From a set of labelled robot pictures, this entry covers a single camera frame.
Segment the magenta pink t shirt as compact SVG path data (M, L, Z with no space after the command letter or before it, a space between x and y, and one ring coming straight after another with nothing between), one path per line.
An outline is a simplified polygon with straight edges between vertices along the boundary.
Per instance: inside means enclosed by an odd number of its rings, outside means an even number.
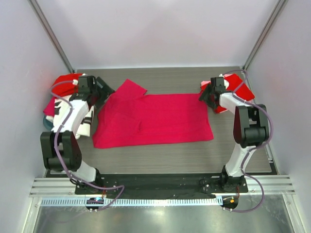
M213 140L207 107L198 93L148 94L126 80L98 113L93 146L176 144Z

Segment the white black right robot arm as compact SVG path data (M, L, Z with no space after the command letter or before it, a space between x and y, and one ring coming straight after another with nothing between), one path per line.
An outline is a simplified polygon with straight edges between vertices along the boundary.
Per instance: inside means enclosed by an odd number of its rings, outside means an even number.
M206 193L247 192L244 168L255 150L270 136L265 105L255 105L227 90L224 77L211 78L199 100L214 110L223 107L234 115L235 147L219 178L202 180Z

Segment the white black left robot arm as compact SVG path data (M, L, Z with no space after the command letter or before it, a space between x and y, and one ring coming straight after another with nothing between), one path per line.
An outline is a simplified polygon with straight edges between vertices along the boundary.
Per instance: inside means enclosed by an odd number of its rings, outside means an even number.
M68 100L52 93L68 108L60 122L40 136L43 163L47 170L64 172L75 185L86 186L92 194L98 194L106 189L101 174L83 161L75 136L90 109L102 106L114 90L102 78L85 74L69 83L78 91Z

